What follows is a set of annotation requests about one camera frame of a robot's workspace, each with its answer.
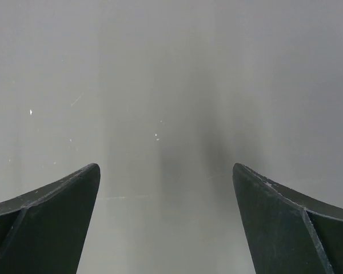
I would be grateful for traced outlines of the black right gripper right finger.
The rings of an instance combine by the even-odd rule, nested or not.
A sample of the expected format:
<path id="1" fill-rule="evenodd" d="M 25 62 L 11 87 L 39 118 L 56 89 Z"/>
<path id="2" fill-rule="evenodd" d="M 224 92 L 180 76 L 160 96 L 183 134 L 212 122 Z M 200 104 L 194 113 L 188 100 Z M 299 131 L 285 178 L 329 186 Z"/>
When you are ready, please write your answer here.
<path id="1" fill-rule="evenodd" d="M 343 208 L 240 163 L 233 185 L 256 273 L 343 273 Z"/>

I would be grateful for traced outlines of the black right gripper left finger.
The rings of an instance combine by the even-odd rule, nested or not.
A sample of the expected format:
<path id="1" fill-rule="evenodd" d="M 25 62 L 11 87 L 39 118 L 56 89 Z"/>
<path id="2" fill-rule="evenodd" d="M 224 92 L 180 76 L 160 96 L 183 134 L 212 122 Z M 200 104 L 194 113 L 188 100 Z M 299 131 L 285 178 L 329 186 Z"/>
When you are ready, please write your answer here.
<path id="1" fill-rule="evenodd" d="M 76 273 L 100 178 L 92 163 L 0 202 L 0 273 Z"/>

